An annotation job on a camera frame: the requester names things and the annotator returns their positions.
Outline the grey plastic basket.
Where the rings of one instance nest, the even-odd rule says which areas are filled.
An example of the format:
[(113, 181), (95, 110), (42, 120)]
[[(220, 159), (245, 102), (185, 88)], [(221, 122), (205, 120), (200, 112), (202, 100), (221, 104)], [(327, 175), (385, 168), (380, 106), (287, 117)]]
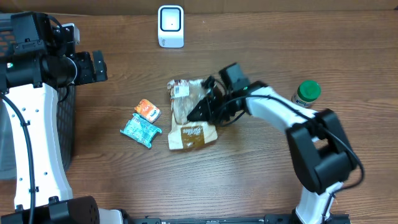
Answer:
[[(11, 14), (1, 14), (1, 54), (9, 54), (12, 47)], [(75, 131), (75, 87), (61, 88), (58, 97), (69, 93), (68, 98), (57, 106), (57, 128), (64, 170), (72, 161)], [(1, 180), (16, 178), (16, 160), (12, 141), (11, 122), (6, 105), (1, 103)]]

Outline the teal white snack packet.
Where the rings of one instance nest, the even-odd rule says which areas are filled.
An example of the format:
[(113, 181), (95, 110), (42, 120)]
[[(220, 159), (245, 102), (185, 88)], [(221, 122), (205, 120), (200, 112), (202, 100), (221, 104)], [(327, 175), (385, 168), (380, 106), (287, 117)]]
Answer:
[(147, 148), (152, 147), (152, 140), (156, 134), (161, 134), (162, 130), (148, 122), (137, 113), (132, 114), (132, 118), (126, 123), (120, 133), (130, 137)]

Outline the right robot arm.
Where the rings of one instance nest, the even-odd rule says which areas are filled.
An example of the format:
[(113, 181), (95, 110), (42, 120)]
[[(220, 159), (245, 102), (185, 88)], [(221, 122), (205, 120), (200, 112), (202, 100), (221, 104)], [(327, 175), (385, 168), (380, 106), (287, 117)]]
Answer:
[(189, 121), (227, 126), (243, 114), (267, 121), (286, 138), (295, 174), (303, 186), (298, 205), (290, 214), (266, 214), (248, 223), (350, 223), (348, 215), (331, 213), (344, 182), (362, 168), (343, 127), (332, 110), (317, 112), (294, 104), (264, 82), (250, 82), (238, 63), (208, 77), (207, 95), (187, 115)]

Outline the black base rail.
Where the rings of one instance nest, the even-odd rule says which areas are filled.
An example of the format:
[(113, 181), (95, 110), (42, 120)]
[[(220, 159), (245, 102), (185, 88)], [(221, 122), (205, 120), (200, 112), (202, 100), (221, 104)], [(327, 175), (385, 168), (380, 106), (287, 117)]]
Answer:
[(160, 218), (130, 218), (133, 224), (299, 224), (301, 221), (294, 214), (273, 214), (264, 217), (240, 218), (186, 218), (186, 219), (160, 219)]

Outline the green lid jar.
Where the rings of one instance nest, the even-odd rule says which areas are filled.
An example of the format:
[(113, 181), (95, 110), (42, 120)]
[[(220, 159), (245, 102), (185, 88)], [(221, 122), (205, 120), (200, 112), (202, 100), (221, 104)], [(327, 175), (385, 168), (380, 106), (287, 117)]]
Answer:
[(292, 102), (304, 108), (311, 107), (322, 93), (321, 86), (314, 80), (305, 80), (292, 95)]

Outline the orange snack packet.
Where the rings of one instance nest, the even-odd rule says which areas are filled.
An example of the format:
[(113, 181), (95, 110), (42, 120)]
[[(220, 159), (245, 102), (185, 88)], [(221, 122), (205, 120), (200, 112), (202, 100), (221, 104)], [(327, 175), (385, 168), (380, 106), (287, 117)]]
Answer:
[(161, 110), (147, 99), (142, 99), (134, 109), (150, 123), (154, 123), (161, 115)]

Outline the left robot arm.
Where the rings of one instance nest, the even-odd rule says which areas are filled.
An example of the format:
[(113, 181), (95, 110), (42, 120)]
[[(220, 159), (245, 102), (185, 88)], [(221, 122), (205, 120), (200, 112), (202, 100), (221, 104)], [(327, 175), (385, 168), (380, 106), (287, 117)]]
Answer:
[(62, 164), (57, 128), (60, 89), (107, 80), (103, 54), (76, 52), (80, 33), (41, 12), (1, 15), (1, 99), (16, 157), (15, 211), (2, 223), (125, 223), (119, 210), (75, 198)]

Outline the brown pastry bag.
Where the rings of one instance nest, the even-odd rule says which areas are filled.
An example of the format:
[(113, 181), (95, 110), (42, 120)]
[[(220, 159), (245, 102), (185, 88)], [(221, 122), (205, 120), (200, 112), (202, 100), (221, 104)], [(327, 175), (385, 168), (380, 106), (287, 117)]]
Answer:
[(167, 84), (171, 103), (169, 149), (182, 150), (203, 147), (218, 139), (216, 126), (206, 121), (189, 121), (187, 116), (206, 95), (203, 80), (171, 80)]

